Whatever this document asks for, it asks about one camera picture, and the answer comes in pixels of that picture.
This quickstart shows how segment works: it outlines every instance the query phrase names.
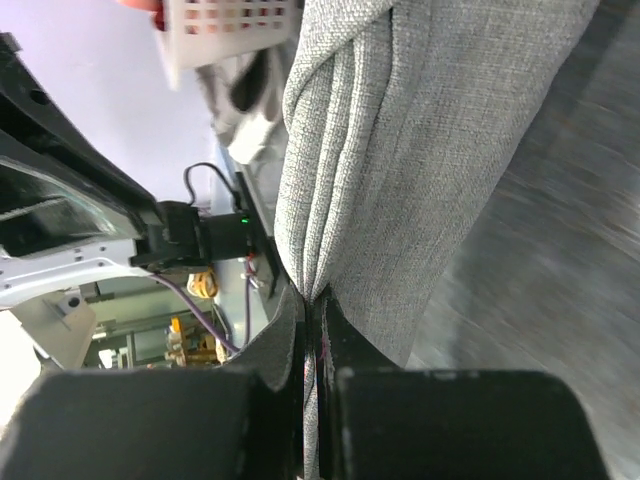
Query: laundry basket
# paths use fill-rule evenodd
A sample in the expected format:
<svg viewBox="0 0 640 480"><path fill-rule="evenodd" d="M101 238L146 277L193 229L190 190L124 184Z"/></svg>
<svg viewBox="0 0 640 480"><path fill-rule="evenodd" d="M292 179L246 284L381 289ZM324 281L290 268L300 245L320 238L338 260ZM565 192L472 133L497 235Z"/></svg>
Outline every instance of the laundry basket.
<svg viewBox="0 0 640 480"><path fill-rule="evenodd" d="M289 36L294 0L164 0L158 40L169 85L180 72L269 48Z"/></svg>

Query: screw hole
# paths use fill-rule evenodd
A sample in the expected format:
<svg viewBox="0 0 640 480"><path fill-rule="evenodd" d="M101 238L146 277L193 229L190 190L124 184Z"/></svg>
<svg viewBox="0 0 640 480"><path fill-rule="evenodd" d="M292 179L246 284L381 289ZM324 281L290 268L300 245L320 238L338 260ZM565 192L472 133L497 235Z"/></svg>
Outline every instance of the screw hole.
<svg viewBox="0 0 640 480"><path fill-rule="evenodd" d="M36 102L38 105L49 105L51 103L51 99L49 96L44 93L42 90L34 89L29 92L29 98Z"/></svg>

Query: bright light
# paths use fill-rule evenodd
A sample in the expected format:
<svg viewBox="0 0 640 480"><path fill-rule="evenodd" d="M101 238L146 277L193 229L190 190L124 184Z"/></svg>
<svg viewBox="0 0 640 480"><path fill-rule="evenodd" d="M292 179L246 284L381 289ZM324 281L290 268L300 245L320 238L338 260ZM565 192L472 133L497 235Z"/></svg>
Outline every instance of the bright light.
<svg viewBox="0 0 640 480"><path fill-rule="evenodd" d="M104 368L113 367L113 351L112 350L100 350L98 352L98 357L100 357L100 361L104 365Z"/></svg>

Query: plastic basket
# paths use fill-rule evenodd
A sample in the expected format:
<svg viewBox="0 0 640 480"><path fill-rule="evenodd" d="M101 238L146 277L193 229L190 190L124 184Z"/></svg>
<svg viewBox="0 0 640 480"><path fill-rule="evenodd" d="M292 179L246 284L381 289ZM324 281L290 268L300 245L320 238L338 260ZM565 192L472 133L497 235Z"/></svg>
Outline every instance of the plastic basket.
<svg viewBox="0 0 640 480"><path fill-rule="evenodd" d="M164 31L158 31L172 89L180 72L286 41L293 0L164 0Z"/></svg>

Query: red object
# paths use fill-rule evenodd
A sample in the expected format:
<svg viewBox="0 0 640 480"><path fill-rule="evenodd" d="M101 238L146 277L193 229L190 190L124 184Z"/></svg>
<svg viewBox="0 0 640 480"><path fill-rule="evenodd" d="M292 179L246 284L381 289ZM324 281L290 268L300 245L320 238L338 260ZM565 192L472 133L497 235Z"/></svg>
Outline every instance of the red object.
<svg viewBox="0 0 640 480"><path fill-rule="evenodd" d="M152 16L153 25L161 32L165 32L167 30L167 25L164 21L164 5L162 2L159 2L158 9L153 13Z"/></svg>

